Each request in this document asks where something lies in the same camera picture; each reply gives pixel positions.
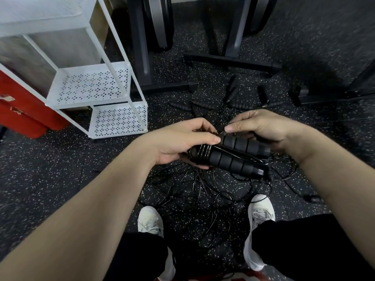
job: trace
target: speckled floor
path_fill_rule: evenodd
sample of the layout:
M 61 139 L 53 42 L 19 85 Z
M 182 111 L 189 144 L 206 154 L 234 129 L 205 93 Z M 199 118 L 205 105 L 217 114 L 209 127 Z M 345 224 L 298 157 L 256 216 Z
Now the speckled floor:
M 189 114 L 168 107 L 171 99 L 188 103 L 194 98 L 218 104 L 229 77 L 237 73 L 241 90 L 236 100 L 257 104 L 256 87 L 264 84 L 273 100 L 286 101 L 275 109 L 276 112 L 318 128 L 375 166 L 375 100 L 296 108 L 288 97 L 288 91 L 296 84 L 316 87 L 348 84 L 375 58 L 375 0 L 279 0 L 265 29 L 256 36 L 245 37 L 240 51 L 244 59 L 282 63 L 283 71 L 272 78 L 265 78 L 256 71 L 224 70 L 209 64 L 187 67 L 181 57 L 185 50 L 222 51 L 234 1 L 173 5 L 174 46 L 155 56 L 155 80 L 160 83 L 197 80 L 199 88 L 194 94 L 168 92 L 148 97 L 149 130 L 189 118 Z M 210 15 L 212 28 L 207 25 L 206 13 Z M 211 37 L 207 36 L 207 31 L 211 32 Z M 126 40 L 128 29 L 124 28 L 121 34 Z M 106 49 L 115 61 L 119 53 L 112 43 L 109 37 Z M 75 116 L 83 123 L 88 122 L 86 113 Z M 103 169 L 135 137 L 91 141 L 79 130 L 68 127 L 31 140 L 7 131 L 0 143 L 0 260 L 91 181 L 97 170 Z M 313 191 L 300 173 L 290 179 L 290 184 L 301 192 Z M 277 220 L 328 211 L 302 201 L 282 183 L 273 186 L 270 199 Z M 155 193 L 150 193 L 149 197 L 155 198 Z M 136 230 L 139 209 L 137 205 L 128 231 Z M 183 241 L 173 235 L 184 223 L 184 217 L 166 218 L 174 251 L 184 261 L 181 271 L 226 269 L 232 264 L 234 254 L 237 264 L 241 264 L 238 256 L 249 229 L 245 209 L 239 209 L 228 241 L 210 251 L 198 248 L 194 235 Z M 285 279 L 269 266 L 264 271 L 273 280 Z

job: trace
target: black metal frame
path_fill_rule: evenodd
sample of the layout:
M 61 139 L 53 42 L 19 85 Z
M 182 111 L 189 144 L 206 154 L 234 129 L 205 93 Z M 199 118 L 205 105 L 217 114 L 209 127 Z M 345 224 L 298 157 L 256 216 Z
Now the black metal frame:
M 185 63 L 191 66 L 193 61 L 198 61 L 226 67 L 265 71 L 270 75 L 278 72 L 282 68 L 280 63 L 248 61 L 237 58 L 250 4 L 251 0 L 238 0 L 232 27 L 228 34 L 224 56 L 184 52 Z
M 319 93 L 311 93 L 307 87 L 299 87 L 292 97 L 297 105 L 375 98 L 375 88 L 366 87 L 366 83 L 373 75 L 375 75 L 375 59 L 346 87 L 338 86 Z
M 153 51 L 147 47 L 142 0 L 128 0 L 137 80 L 144 95 L 165 91 L 194 91 L 197 82 L 153 84 Z

